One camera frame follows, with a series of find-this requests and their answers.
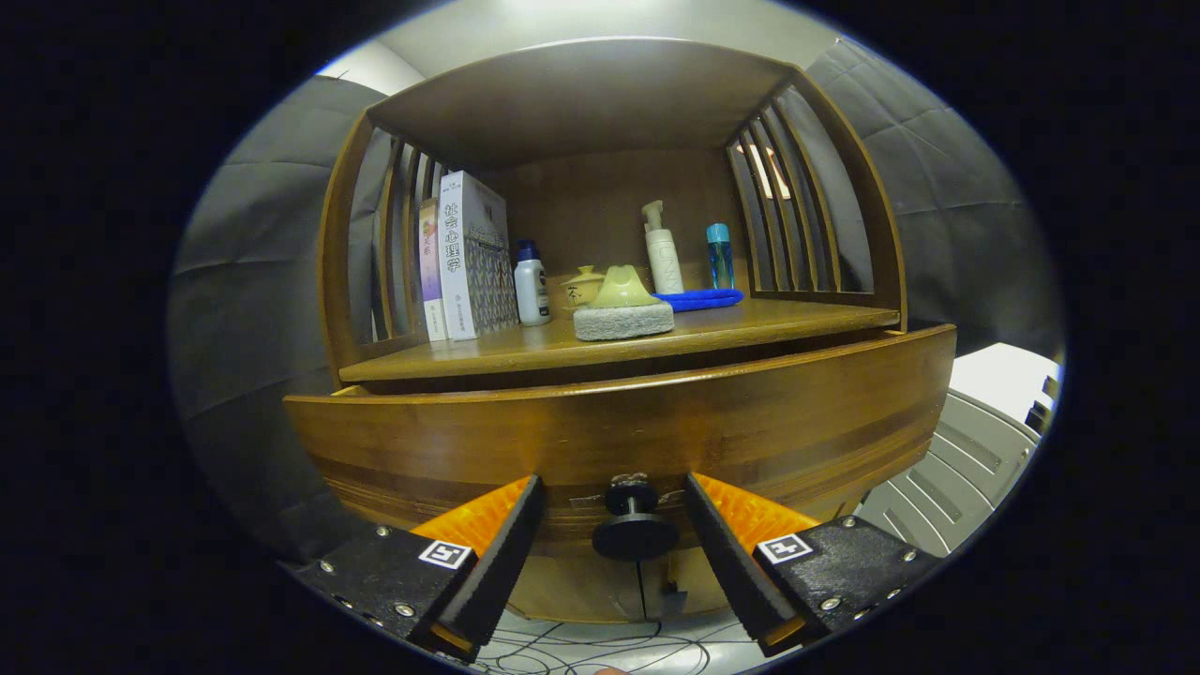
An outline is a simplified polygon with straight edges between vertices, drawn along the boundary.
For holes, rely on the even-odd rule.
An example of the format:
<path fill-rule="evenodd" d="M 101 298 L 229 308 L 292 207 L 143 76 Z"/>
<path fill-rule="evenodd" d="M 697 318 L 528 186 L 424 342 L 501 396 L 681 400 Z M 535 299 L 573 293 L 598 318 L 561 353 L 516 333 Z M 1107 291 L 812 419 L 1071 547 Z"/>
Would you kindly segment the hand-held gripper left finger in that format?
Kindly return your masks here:
<path fill-rule="evenodd" d="M 472 663 L 492 640 L 546 513 L 536 474 L 412 530 L 361 521 L 292 579 L 407 649 Z"/>

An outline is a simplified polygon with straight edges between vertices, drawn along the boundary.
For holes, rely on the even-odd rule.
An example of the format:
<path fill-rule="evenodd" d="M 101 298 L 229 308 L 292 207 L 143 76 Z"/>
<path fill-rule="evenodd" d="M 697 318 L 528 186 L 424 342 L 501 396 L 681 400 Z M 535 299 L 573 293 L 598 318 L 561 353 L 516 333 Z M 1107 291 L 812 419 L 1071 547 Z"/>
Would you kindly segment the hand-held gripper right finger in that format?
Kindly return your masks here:
<path fill-rule="evenodd" d="M 728 607 L 768 657 L 848 631 L 942 561 L 864 518 L 818 522 L 707 474 L 686 474 L 684 492 Z"/>

